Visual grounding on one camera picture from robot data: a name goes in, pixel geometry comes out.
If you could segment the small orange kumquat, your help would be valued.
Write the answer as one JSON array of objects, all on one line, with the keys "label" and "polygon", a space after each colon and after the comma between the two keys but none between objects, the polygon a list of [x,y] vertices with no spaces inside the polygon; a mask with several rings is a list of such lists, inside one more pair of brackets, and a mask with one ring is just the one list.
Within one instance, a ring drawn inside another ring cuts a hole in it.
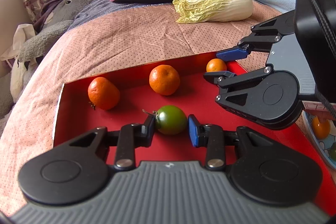
[{"label": "small orange kumquat", "polygon": [[206,72],[226,71],[227,65],[221,59],[211,59],[206,66]]}]

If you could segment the orange mandarin with stem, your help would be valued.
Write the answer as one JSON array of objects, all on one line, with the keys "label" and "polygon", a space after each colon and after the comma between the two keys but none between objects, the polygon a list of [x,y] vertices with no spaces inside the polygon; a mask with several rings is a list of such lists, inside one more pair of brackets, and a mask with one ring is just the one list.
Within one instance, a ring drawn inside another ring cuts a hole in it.
[{"label": "orange mandarin with stem", "polygon": [[102,110],[114,108],[120,100],[120,91],[105,77],[96,77],[88,87],[91,105]]}]

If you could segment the green tomato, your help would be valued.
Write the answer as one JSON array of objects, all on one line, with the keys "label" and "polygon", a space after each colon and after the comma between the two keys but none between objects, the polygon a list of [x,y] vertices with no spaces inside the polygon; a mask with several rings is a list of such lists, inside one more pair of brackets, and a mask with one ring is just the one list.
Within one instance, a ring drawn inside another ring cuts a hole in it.
[{"label": "green tomato", "polygon": [[187,128],[187,116],[177,106],[165,105],[151,113],[142,111],[155,118],[155,128],[164,135],[180,134]]}]

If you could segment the dark purple tomato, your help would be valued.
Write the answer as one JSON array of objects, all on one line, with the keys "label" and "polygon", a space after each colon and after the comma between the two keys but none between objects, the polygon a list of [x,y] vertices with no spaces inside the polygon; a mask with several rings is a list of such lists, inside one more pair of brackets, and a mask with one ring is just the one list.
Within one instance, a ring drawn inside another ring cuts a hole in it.
[{"label": "dark purple tomato", "polygon": [[328,149],[328,153],[329,153],[329,158],[333,161],[336,161],[336,143],[335,142]]}]

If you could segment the napa cabbage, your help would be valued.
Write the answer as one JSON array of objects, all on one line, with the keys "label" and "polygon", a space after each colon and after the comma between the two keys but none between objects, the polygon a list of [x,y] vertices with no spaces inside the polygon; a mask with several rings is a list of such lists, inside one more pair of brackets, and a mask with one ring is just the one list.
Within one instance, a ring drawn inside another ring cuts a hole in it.
[{"label": "napa cabbage", "polygon": [[173,0],[177,23],[232,22],[253,14],[252,0]]}]

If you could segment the red shallow box tray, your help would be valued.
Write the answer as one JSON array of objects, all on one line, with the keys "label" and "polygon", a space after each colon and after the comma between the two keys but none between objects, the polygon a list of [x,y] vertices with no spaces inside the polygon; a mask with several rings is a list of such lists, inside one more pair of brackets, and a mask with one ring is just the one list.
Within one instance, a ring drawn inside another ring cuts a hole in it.
[{"label": "red shallow box tray", "polygon": [[224,130],[251,127],[281,144],[303,153],[321,167],[323,179],[316,203],[335,214],[335,183],[326,165],[308,138],[295,124],[283,130],[271,130],[225,111],[215,103],[218,89],[203,75],[212,53],[203,53],[162,62],[174,68],[180,78],[179,88],[170,96],[156,93],[149,84],[150,72],[159,63],[140,65],[82,78],[64,85],[59,100],[54,145],[60,145],[97,126],[117,130],[131,122],[155,117],[155,135],[149,148],[135,151],[142,160],[205,159],[205,138],[189,132],[188,117],[214,123]]}]

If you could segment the blue cartoon plate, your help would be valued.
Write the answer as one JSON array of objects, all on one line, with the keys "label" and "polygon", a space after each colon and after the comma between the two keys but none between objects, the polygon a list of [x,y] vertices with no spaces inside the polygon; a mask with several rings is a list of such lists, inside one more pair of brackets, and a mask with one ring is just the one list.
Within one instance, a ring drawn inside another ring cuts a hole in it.
[{"label": "blue cartoon plate", "polygon": [[329,153],[328,153],[328,149],[335,142],[335,121],[329,120],[330,127],[331,127],[329,136],[323,140],[319,140],[314,136],[313,130],[311,128],[311,121],[316,116],[313,116],[306,112],[303,112],[302,116],[303,116],[303,122],[305,124],[305,128],[307,130],[307,137],[313,144],[316,151],[319,153],[324,163],[329,168],[331,168],[333,171],[335,171],[335,161],[329,158]]}]

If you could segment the pink dotted bedspread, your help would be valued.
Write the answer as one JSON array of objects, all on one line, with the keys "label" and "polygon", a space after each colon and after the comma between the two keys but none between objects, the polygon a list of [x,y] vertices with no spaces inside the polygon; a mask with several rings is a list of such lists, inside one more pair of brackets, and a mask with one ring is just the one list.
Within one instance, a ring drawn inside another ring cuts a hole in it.
[{"label": "pink dotted bedspread", "polygon": [[67,31],[25,87],[1,136],[1,211],[13,214],[25,200],[17,176],[29,159],[52,147],[62,85],[83,77],[234,46],[251,26],[278,16],[258,2],[248,19],[232,23],[179,24],[172,5],[105,14]]}]

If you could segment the white plastic bag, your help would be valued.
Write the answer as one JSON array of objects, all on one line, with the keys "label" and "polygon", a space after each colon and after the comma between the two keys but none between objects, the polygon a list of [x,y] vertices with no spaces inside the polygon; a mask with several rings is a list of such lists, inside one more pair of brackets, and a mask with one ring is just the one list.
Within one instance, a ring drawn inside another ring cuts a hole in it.
[{"label": "white plastic bag", "polygon": [[23,48],[23,44],[35,36],[35,30],[32,24],[20,24],[17,26],[13,36],[13,43],[2,55],[1,61],[15,59]]}]

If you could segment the grey plush shark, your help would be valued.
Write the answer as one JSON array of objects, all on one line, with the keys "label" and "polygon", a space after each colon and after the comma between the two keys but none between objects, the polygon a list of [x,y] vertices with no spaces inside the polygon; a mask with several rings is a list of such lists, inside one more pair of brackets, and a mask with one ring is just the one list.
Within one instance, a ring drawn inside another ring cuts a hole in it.
[{"label": "grey plush shark", "polygon": [[18,101],[43,58],[68,30],[76,15],[93,0],[61,0],[52,4],[36,27],[23,28],[23,43],[14,56],[11,72],[1,77],[1,118]]}]

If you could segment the grey bed sheet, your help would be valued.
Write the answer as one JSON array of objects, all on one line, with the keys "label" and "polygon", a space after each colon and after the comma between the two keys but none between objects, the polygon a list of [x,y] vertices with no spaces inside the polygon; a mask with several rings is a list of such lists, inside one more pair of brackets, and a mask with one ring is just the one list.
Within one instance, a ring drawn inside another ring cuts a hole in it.
[{"label": "grey bed sheet", "polygon": [[171,3],[149,5],[145,3],[114,3],[109,0],[93,0],[76,16],[68,31],[92,20],[100,23],[113,23],[118,26],[139,27],[159,22],[173,23],[176,12]]}]

